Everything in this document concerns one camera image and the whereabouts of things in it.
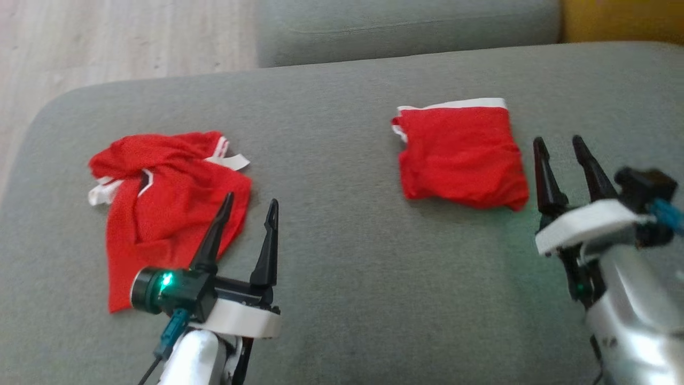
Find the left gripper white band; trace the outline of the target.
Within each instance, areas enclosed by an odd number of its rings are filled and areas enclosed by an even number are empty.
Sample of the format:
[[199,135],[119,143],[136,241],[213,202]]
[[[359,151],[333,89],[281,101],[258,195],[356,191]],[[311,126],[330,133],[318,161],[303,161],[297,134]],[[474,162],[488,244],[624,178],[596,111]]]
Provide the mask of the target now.
[[[191,271],[217,271],[222,234],[229,222],[233,193],[229,192],[191,261]],[[259,259],[250,275],[250,283],[229,278],[217,278],[217,302],[205,322],[191,322],[190,327],[204,329],[220,336],[253,339],[278,338],[282,317],[278,306],[272,305],[272,287],[278,280],[279,202],[272,199],[264,222],[266,235]]]

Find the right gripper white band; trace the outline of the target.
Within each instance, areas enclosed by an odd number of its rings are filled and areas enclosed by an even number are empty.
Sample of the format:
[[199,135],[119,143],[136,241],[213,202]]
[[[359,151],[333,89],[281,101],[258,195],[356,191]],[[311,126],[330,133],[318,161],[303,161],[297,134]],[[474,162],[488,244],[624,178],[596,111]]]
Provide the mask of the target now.
[[584,170],[591,204],[566,210],[569,200],[560,190],[543,138],[533,140],[537,206],[542,214],[535,235],[537,254],[550,256],[581,246],[584,253],[603,252],[616,245],[634,244],[639,225],[654,224],[652,214],[638,214],[623,205],[605,171],[580,135],[572,137],[575,157]]

